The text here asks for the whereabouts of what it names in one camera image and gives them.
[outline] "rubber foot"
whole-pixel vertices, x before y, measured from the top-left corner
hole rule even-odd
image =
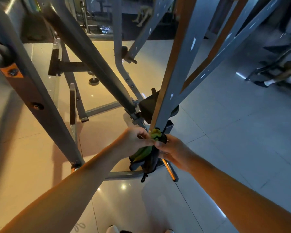
[[[88,84],[91,85],[91,86],[97,86],[99,84],[99,80],[98,78],[91,78],[89,81],[88,81]]]

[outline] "forearm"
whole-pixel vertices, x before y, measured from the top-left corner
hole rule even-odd
[[[112,147],[102,150],[53,187],[0,232],[70,232],[97,188],[119,161]]]
[[[199,156],[189,172],[241,233],[291,232],[291,213]]]

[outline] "hand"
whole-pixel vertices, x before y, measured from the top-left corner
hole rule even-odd
[[[123,159],[136,153],[139,148],[152,146],[154,143],[144,128],[129,127],[109,147],[116,149],[119,158]]]
[[[156,141],[155,147],[161,152],[160,158],[171,161],[177,168],[189,172],[190,161],[196,157],[193,151],[190,150],[180,139],[170,134],[166,134],[167,143]]]

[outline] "gym machine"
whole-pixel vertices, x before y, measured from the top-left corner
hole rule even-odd
[[[23,1],[23,4],[30,4],[26,6],[28,12],[32,15],[42,16],[55,31],[49,74],[63,73],[69,85],[70,129],[63,122],[29,58],[15,26],[0,3],[0,71],[66,156],[72,169],[84,164],[76,145],[77,113],[79,119],[86,122],[90,116],[100,111],[108,110],[112,106],[122,106],[131,117],[133,124],[144,126],[144,121],[147,121],[150,123],[150,130],[159,128],[161,131],[169,133],[173,127],[169,118],[177,113],[179,103],[274,11],[281,0],[269,0],[250,20],[248,17],[258,0],[236,0],[235,8],[219,33],[213,48],[206,59],[189,76],[189,70],[220,0],[185,0],[161,89],[159,91],[153,89],[152,95],[143,99],[124,69],[122,59],[129,63],[137,63],[134,58],[166,12],[165,9],[170,1],[154,0],[157,8],[154,8],[152,18],[128,49],[122,46],[121,40],[121,0],[112,0],[115,62],[120,74],[136,95],[137,100],[135,101],[129,97],[124,85],[68,11],[65,0],[47,0],[43,3],[39,0],[38,2],[35,0]],[[65,44],[81,62],[69,62]],[[105,105],[103,108],[85,111],[73,74],[73,72],[80,71],[93,72],[101,84],[114,96],[116,102],[112,105]],[[178,177],[170,163],[165,160],[163,163],[172,179],[177,181]],[[107,180],[140,175],[142,175],[141,171],[110,172]]]

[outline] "black shoe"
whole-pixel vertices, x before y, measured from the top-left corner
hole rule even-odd
[[[268,86],[266,86],[263,81],[254,81],[254,84],[260,87],[268,88]]]

